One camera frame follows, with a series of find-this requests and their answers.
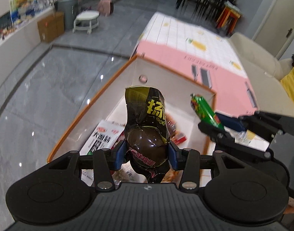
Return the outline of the green sausage snack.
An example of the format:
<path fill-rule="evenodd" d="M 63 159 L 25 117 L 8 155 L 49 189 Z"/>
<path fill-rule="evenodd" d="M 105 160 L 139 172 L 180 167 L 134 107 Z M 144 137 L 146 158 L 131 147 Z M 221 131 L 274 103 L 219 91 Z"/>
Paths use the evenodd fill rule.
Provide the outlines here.
<path fill-rule="evenodd" d="M 209 106 L 204 97 L 191 94 L 191 107 L 202 122 L 224 130 L 224 126 L 220 122 L 218 116 Z"/>

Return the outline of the red spicy meat pack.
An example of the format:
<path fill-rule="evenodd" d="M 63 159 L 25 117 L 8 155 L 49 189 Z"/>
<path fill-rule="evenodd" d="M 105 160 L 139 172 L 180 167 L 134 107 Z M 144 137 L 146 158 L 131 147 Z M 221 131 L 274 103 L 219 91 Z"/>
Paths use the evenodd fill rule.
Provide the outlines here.
<path fill-rule="evenodd" d="M 170 139 L 172 140 L 174 144 L 179 145 L 184 143 L 187 140 L 187 137 L 185 136 L 185 134 L 180 132 L 177 129 L 177 124 L 175 120 L 167 113 L 166 113 L 166 125 L 167 125 L 168 132 L 170 134 Z"/>

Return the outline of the white gluten snack bag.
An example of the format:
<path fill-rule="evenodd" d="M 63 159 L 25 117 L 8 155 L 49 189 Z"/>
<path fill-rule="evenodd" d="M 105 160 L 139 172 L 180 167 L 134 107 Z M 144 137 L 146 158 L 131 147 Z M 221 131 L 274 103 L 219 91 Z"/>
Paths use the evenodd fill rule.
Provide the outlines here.
<path fill-rule="evenodd" d="M 111 149 L 124 128 L 123 124 L 102 119 L 82 146 L 80 155 L 92 154 L 99 149 Z"/>

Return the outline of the dark chocolate brown snack pack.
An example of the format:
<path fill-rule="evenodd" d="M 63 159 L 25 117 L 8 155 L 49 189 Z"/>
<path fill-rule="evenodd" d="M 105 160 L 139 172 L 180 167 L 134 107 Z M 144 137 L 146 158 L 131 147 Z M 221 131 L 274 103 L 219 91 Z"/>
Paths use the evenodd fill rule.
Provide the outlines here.
<path fill-rule="evenodd" d="M 160 183 L 170 170 L 168 142 L 153 127 L 135 127 L 126 134 L 128 154 L 133 170 L 150 184 Z"/>

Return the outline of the black yellow snack bag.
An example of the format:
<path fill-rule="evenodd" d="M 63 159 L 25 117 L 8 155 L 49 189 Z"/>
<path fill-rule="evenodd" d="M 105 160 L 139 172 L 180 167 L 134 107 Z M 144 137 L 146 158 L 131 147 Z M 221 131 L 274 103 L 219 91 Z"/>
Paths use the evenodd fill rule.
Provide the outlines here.
<path fill-rule="evenodd" d="M 165 99 L 154 87 L 133 86 L 125 90 L 127 122 L 125 136 L 134 128 L 152 128 L 161 136 L 164 143 L 170 139 L 166 125 Z"/>

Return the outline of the beige sofa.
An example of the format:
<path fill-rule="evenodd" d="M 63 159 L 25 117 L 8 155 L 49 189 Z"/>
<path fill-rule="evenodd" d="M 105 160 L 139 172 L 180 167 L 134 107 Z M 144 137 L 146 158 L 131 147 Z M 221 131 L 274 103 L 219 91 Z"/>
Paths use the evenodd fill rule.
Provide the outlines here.
<path fill-rule="evenodd" d="M 259 107 L 256 111 L 294 117 L 293 101 L 280 84 L 280 79 L 291 71 L 291 62 L 278 61 L 243 34 L 235 33 L 228 41 L 249 77 Z M 252 159 L 250 165 L 278 179 L 294 193 L 294 148 L 271 143 L 267 151 L 273 152 L 272 159 Z"/>

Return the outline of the lemon pattern tablecloth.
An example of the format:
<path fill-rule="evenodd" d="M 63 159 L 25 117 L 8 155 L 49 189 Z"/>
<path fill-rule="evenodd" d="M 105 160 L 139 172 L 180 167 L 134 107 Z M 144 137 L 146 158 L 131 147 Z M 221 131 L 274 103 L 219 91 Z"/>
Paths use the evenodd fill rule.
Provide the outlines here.
<path fill-rule="evenodd" d="M 228 116 L 258 109 L 248 75 L 229 42 L 200 26 L 155 13 L 135 53 L 132 84 L 159 89 L 169 112 L 178 105 L 189 109 L 193 93 Z"/>

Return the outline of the orange stool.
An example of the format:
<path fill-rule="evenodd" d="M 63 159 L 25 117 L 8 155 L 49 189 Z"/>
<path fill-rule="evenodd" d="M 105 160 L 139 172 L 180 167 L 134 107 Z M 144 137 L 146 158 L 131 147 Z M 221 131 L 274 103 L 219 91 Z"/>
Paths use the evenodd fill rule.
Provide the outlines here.
<path fill-rule="evenodd" d="M 224 9 L 216 22 L 216 29 L 227 27 L 226 35 L 232 35 L 235 26 L 241 17 L 242 13 L 240 9 L 231 2 L 226 1 L 224 3 Z"/>

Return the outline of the white TV console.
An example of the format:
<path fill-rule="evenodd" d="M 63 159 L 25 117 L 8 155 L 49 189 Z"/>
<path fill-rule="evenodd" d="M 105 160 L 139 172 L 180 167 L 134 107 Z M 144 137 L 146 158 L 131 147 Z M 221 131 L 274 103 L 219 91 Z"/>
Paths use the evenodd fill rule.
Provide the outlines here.
<path fill-rule="evenodd" d="M 21 60 L 40 43 L 38 21 L 53 13 L 51 7 L 43 10 L 0 41 L 0 87 Z"/>

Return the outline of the white round rolling stool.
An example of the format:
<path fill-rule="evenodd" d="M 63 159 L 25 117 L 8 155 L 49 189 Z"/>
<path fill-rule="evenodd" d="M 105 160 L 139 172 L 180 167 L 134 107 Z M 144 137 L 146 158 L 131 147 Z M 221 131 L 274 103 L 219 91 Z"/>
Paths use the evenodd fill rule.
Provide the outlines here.
<path fill-rule="evenodd" d="M 98 18 L 100 13 L 96 10 L 86 10 L 77 15 L 73 22 L 72 32 L 86 31 L 91 34 L 92 30 L 99 26 Z"/>

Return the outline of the brown cardboard carton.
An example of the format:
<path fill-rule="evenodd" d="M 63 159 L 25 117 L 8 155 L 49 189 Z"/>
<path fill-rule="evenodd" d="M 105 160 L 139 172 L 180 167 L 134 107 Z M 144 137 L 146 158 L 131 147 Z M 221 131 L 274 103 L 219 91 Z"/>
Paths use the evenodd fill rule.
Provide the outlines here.
<path fill-rule="evenodd" d="M 64 12 L 55 12 L 40 20 L 37 25 L 41 42 L 50 43 L 64 34 Z"/>

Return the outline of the grey trash bin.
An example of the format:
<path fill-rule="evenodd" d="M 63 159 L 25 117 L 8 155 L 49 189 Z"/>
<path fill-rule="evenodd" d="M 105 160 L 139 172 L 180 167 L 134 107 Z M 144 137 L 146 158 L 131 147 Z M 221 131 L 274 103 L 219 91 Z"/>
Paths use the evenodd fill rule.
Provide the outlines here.
<path fill-rule="evenodd" d="M 54 4 L 57 11 L 64 13 L 65 30 L 72 30 L 79 12 L 79 0 L 55 0 Z"/>

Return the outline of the teddy bear photo card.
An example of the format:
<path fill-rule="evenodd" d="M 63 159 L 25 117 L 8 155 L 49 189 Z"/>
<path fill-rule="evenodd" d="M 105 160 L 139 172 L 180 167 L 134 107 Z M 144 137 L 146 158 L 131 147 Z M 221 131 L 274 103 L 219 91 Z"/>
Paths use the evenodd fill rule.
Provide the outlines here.
<path fill-rule="evenodd" d="M 15 23 L 21 16 L 25 17 L 34 10 L 37 0 L 9 0 L 11 23 Z"/>

